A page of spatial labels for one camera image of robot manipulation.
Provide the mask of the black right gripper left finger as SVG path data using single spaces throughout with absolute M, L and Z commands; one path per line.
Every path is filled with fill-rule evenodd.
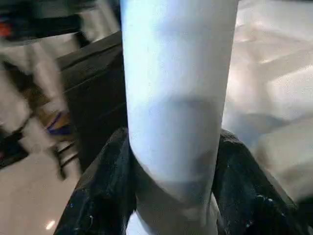
M 124 235 L 135 209 L 134 156 L 119 128 L 79 179 L 54 233 Z

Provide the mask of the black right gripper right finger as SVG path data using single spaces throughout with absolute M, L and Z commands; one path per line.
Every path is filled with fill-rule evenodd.
M 222 130 L 213 181 L 228 235 L 304 235 L 306 221 L 278 182 L 232 133 Z

